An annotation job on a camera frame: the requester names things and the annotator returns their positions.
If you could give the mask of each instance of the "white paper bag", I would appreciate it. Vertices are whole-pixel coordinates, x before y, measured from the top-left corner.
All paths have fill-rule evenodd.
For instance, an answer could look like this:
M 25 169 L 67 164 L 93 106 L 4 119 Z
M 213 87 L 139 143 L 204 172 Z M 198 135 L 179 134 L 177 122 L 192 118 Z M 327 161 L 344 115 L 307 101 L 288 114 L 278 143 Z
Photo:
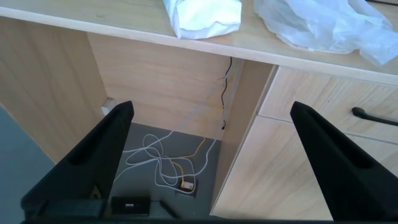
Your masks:
M 203 39 L 237 31 L 241 25 L 239 0 L 163 0 L 175 35 Z
M 398 55 L 398 33 L 365 0 L 255 0 L 267 28 L 293 47 L 348 54 L 375 65 Z

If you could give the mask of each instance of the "wooden desk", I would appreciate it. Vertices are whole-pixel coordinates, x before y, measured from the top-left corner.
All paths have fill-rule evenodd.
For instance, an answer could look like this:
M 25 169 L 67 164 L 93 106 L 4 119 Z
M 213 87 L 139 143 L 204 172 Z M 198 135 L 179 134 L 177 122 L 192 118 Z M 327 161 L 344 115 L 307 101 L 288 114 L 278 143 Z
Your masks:
M 0 103 L 57 162 L 107 97 L 132 100 L 134 122 L 173 129 L 221 84 L 229 57 L 245 59 L 223 135 L 217 94 L 179 130 L 223 141 L 212 214 L 330 219 L 287 110 L 311 105 L 397 174 L 398 128 L 349 110 L 397 119 L 398 58 L 375 67 L 357 53 L 291 48 L 252 5 L 243 1 L 238 32 L 179 40 L 162 1 L 0 0 Z M 373 6 L 398 30 L 397 7 Z

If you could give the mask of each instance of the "floor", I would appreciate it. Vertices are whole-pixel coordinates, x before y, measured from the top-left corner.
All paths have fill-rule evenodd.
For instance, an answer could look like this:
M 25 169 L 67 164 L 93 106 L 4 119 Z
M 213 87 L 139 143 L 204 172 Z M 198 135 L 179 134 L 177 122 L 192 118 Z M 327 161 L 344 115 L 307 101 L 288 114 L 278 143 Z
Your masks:
M 24 219 L 19 202 L 54 163 L 0 106 L 0 223 Z
M 140 124 L 132 124 L 125 150 L 142 146 L 142 138 L 146 134 L 165 136 L 168 130 L 157 129 Z M 174 133 L 165 139 L 163 146 L 165 155 L 182 156 L 192 154 L 203 138 L 183 133 Z M 212 140 L 206 139 L 199 153 L 192 159 L 196 171 L 205 163 L 205 154 Z M 114 183 L 111 195 L 117 196 L 150 196 L 153 200 L 150 218 L 171 218 L 159 205 L 163 200 L 182 218 L 215 218 L 209 216 L 213 186 L 220 142 L 217 141 L 209 153 L 206 169 L 198 175 L 198 191 L 195 198 L 175 194 L 172 189 L 156 187 L 154 183 L 155 163 L 146 164 L 126 171 Z M 119 165 L 118 173 L 125 167 L 124 154 Z M 145 159 L 145 154 L 138 154 L 131 162 Z M 185 173 L 192 172 L 188 164 L 181 165 Z M 0 223 L 20 223 L 23 211 L 19 202 L 23 195 L 31 189 L 52 167 L 54 163 L 35 144 L 33 140 L 19 127 L 19 125 L 0 108 Z M 172 168 L 164 164 L 164 172 L 172 175 Z
M 168 135 L 170 131 L 158 128 L 152 128 L 140 124 L 131 124 L 129 136 L 126 141 L 124 150 L 137 149 L 142 147 L 142 139 L 146 134 L 155 134 L 158 138 Z M 203 138 L 193 136 L 184 133 L 173 133 L 169 138 L 162 141 L 164 147 L 164 154 L 166 156 L 186 156 L 191 155 L 195 152 L 195 149 L 202 142 Z M 147 139 L 147 144 L 153 141 L 153 138 Z M 200 170 L 206 160 L 206 152 L 212 144 L 212 139 L 206 139 L 201 146 L 198 154 L 192 158 L 193 166 L 195 171 Z M 150 217 L 154 218 L 166 218 L 169 217 L 167 213 L 159 206 L 158 201 L 163 200 L 169 207 L 182 218 L 198 219 L 198 218 L 214 218 L 209 216 L 211 199 L 213 196 L 213 186 L 216 176 L 216 168 L 218 161 L 218 154 L 220 152 L 220 141 L 216 141 L 212 150 L 208 155 L 208 164 L 206 169 L 197 176 L 198 188 L 197 195 L 195 198 L 176 194 L 174 190 L 165 187 L 157 187 L 154 183 L 155 177 L 155 162 L 150 164 L 142 165 L 126 171 L 120 176 L 120 178 L 114 183 L 111 195 L 114 196 L 142 196 L 147 195 L 151 197 L 151 200 L 155 201 L 151 205 Z M 118 173 L 124 168 L 126 158 L 131 153 L 122 155 L 122 159 L 119 165 Z M 133 157 L 129 162 L 139 162 L 143 159 L 150 158 L 145 152 L 137 154 L 137 157 Z M 170 165 L 164 162 L 164 173 L 173 175 L 173 169 Z M 188 163 L 182 163 L 184 173 L 192 173 L 190 165 Z M 157 175 L 157 181 L 163 183 Z

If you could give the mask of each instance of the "drawer front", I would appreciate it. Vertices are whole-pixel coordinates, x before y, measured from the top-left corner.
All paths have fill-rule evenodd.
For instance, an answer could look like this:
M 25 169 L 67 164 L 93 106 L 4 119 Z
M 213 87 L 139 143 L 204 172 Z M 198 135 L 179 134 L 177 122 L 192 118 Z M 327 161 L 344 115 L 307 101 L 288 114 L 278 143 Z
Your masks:
M 353 107 L 398 121 L 398 88 L 337 76 L 281 67 L 259 114 L 291 121 L 294 101 L 305 103 L 338 129 L 390 142 L 398 142 L 398 127 L 367 121 L 352 115 Z
M 397 145 L 349 137 L 398 174 Z M 292 123 L 255 119 L 213 213 L 226 218 L 331 220 Z

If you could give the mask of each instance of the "drawer handle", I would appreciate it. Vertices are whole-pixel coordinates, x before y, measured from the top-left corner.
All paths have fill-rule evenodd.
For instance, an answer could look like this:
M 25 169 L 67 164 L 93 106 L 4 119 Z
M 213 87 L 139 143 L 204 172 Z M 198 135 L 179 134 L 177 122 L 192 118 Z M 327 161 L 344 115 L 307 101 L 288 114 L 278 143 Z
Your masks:
M 378 117 L 375 117 L 375 116 L 368 115 L 366 113 L 366 111 L 364 109 L 362 109 L 362 108 L 355 107 L 355 108 L 352 109 L 352 112 L 353 112 L 353 115 L 355 117 L 357 117 L 357 118 L 362 118 L 362 119 L 366 119 L 366 120 L 369 120 L 369 121 L 375 121 L 375 122 L 378 122 L 378 123 L 390 124 L 390 125 L 398 126 L 398 122 L 389 121 L 389 120 L 386 120 L 386 119 L 382 119 L 382 118 L 378 118 Z

